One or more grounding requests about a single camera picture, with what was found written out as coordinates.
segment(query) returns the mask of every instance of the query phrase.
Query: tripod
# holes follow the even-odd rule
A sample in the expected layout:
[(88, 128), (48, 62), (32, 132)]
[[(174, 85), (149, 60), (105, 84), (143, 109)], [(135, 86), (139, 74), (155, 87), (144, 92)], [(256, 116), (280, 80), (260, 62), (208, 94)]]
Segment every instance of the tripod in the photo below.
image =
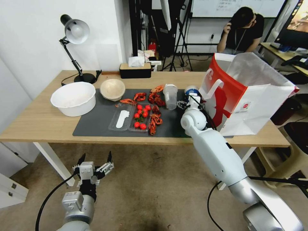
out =
[[(192, 64), (190, 63), (190, 59), (189, 59), (189, 55), (188, 55), (188, 51), (187, 51), (187, 44), (185, 42), (185, 36), (186, 36), (186, 28), (187, 28), (187, 24), (188, 24), (188, 14), (191, 12), (191, 9), (192, 9), (192, 2), (193, 0), (189, 0), (188, 2), (188, 6), (186, 8), (186, 12), (185, 12), (185, 16), (184, 16), (184, 20), (183, 20), (183, 23), (181, 22), (180, 20), (180, 16), (178, 16), (176, 18), (177, 20), (177, 24), (179, 25), (179, 31), (180, 31), (180, 34), (179, 34), (179, 37), (177, 39), (177, 43), (176, 43), (176, 46), (175, 46), (175, 50), (173, 52), (173, 57), (172, 57), (172, 61), (171, 63), (169, 63), (167, 66), (165, 66), (165, 62), (166, 62), (166, 57), (164, 58), (164, 62), (163, 62), (163, 66), (162, 66), (162, 69), (161, 71), (163, 71), (164, 69), (166, 69), (167, 67), (170, 66), (170, 69), (169, 71), (172, 71), (172, 68), (174, 68), (174, 71), (176, 71), (175, 69), (175, 65), (174, 65), (174, 59), (175, 59), (175, 56), (177, 55), (177, 49), (179, 47), (179, 43), (180, 43), (180, 39), (182, 38), (183, 39), (183, 48), (182, 48), (182, 52), (178, 52), (180, 58), (181, 58), (181, 61), (182, 63), (184, 63), (184, 59), (183, 59), (183, 55), (187, 55), (187, 58), (188, 58), (188, 62), (189, 62), (189, 66), (190, 66), (190, 70), (192, 71)], [(184, 28), (184, 24), (186, 23), (186, 28), (185, 28), (185, 35), (183, 34), (183, 28)]]

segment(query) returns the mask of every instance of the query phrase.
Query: lanyard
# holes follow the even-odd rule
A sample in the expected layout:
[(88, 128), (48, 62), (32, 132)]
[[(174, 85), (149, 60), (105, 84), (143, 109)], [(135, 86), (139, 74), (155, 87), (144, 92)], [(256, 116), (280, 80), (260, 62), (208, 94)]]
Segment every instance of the lanyard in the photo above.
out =
[(238, 42), (238, 45), (237, 45), (237, 46), (236, 46), (236, 30), (235, 30), (235, 38), (234, 38), (234, 41), (235, 41), (235, 46), (236, 46), (236, 48), (235, 48), (235, 52), (237, 51), (238, 46), (240, 45), (240, 43), (241, 43), (241, 41), (242, 41), (242, 39), (243, 39), (243, 37), (244, 37), (244, 34), (245, 34), (246, 30), (247, 30), (247, 29), (245, 29), (245, 31), (244, 31), (244, 33), (243, 33), (243, 35), (242, 35), (242, 37), (241, 37), (240, 41)]

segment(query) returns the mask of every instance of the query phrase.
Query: lamp arm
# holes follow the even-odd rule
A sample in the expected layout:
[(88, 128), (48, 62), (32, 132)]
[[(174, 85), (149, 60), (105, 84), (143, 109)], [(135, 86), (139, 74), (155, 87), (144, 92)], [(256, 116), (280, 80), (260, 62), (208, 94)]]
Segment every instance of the lamp arm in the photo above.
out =
[(83, 79), (83, 74), (82, 74), (82, 68), (79, 65), (79, 63), (73, 59), (73, 57), (71, 56), (71, 53), (68, 51), (68, 49), (66, 48), (66, 45), (69, 44), (70, 42), (68, 40), (65, 39), (66, 37), (62, 38), (59, 40), (59, 42), (62, 44), (64, 50), (66, 51), (66, 53), (68, 54), (68, 56), (70, 57), (74, 67), (77, 69), (79, 76)]

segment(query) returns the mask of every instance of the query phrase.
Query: bag handle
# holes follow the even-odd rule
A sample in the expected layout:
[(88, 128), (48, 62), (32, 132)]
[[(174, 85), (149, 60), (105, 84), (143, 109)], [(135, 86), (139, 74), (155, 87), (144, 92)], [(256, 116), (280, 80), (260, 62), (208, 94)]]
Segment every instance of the bag handle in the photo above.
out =
[(210, 99), (212, 98), (212, 96), (214, 95), (216, 89), (218, 87), (223, 87), (224, 86), (224, 82), (220, 79), (217, 79), (215, 81), (215, 83), (213, 84), (213, 86), (211, 87), (211, 89), (208, 91), (208, 92), (205, 92), (205, 88), (206, 86), (203, 87), (203, 85), (205, 85), (205, 78), (209, 75), (209, 79), (211, 80), (212, 79), (212, 75), (213, 75), (213, 70), (211, 68), (209, 68), (206, 73), (205, 73), (205, 76), (204, 76), (204, 79), (203, 79), (203, 82), (202, 82), (202, 85), (201, 85), (201, 88), (199, 89), (199, 92), (200, 94), (202, 95), (202, 98), (204, 100), (206, 99)]

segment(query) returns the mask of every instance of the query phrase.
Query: light stand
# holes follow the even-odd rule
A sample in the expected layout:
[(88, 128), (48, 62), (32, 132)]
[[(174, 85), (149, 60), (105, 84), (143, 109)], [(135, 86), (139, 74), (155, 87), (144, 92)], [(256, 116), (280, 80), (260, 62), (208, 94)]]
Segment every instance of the light stand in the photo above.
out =
[(78, 76), (75, 77), (74, 82), (88, 82), (88, 83), (95, 83), (97, 81), (97, 77), (90, 73), (82, 73), (82, 68), (79, 63), (73, 59), (72, 55), (68, 51), (66, 45), (69, 43), (73, 44), (81, 44), (85, 40), (87, 40), (90, 29), (89, 26), (78, 19), (72, 19), (67, 14), (64, 14), (60, 18), (61, 23), (65, 26), (64, 32), (65, 37), (60, 39), (59, 42), (62, 44), (64, 50), (70, 57), (74, 67), (78, 71)]
[[(192, 4), (193, 4), (192, 1), (193, 1), (193, 0), (189, 0), (189, 1), (188, 1), (188, 6), (187, 6), (187, 8), (186, 8), (186, 12), (185, 12), (185, 16), (184, 16), (183, 23), (182, 23), (181, 20), (180, 20), (180, 14), (179, 14), (179, 16), (178, 16), (177, 19), (176, 19), (176, 20), (177, 20), (177, 24), (179, 25), (179, 32), (180, 32), (180, 34), (179, 34), (179, 37), (178, 37), (178, 40), (177, 40), (177, 43), (176, 43), (176, 46), (175, 46), (175, 50), (174, 50), (174, 52), (173, 52), (172, 61), (171, 61), (167, 66), (165, 66), (165, 62), (166, 62), (166, 57), (165, 57), (165, 58), (164, 58), (164, 62), (163, 62), (163, 66), (162, 66), (161, 71), (163, 71), (164, 69), (166, 69), (166, 68), (169, 67), (169, 66), (170, 66), (169, 71), (172, 71), (172, 68), (174, 69), (174, 71), (176, 71), (175, 65), (174, 65), (174, 59), (175, 59), (176, 55), (179, 55), (179, 56), (180, 56), (180, 58), (181, 58), (181, 63), (183, 63), (183, 64), (184, 64), (183, 55), (187, 55), (188, 62), (189, 62), (189, 66), (190, 66), (190, 70), (193, 71), (193, 69), (192, 69), (192, 64), (191, 64), (191, 62), (190, 62), (189, 54), (188, 54), (188, 51), (187, 51), (187, 44), (186, 44), (186, 42), (185, 42), (186, 32), (185, 32), (185, 35), (183, 34), (183, 28), (184, 28), (184, 24), (185, 24), (185, 23), (186, 23), (185, 31), (186, 31), (186, 28), (187, 28), (188, 18), (189, 18), (188, 14), (191, 12)], [(178, 47), (179, 47), (179, 43), (180, 43), (180, 39), (181, 39), (181, 38), (183, 39), (182, 52), (179, 51), (179, 52), (177, 53), (177, 49), (178, 49)]]

